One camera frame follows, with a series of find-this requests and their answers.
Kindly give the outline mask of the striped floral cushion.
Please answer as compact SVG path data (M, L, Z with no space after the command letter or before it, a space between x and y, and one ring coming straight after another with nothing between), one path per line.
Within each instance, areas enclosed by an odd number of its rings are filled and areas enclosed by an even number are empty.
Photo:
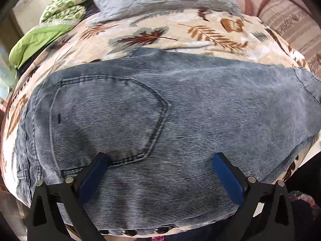
M289 0L270 0L259 18L299 51L320 77L320 27L307 12Z

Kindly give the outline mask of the grey-blue denim pants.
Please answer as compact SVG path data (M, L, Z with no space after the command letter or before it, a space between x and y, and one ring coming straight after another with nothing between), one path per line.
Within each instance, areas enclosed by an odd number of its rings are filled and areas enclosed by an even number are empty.
M31 93L15 140L17 197L111 159L85 211L101 231L152 234L237 209L211 166L222 152L274 182L320 131L320 78L263 65L136 48L56 71Z

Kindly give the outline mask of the leaf-print beige bed blanket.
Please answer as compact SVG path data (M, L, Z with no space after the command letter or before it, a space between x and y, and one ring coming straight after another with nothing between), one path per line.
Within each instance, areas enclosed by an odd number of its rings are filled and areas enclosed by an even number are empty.
M21 68L22 76L3 121L2 176L9 193L15 195L18 186L16 131L22 108L33 89L51 72L124 56L139 46L266 65L300 66L312 71L311 63L297 46L285 40L282 27L267 25L255 16L181 10L103 23L92 15L36 51Z

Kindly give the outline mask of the green patterned folded quilt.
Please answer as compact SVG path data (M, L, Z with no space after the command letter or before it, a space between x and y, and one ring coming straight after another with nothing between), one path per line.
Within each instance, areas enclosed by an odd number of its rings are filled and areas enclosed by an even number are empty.
M84 18L88 0L51 0L39 24L29 30L11 49L9 63L19 69L40 48L74 28Z

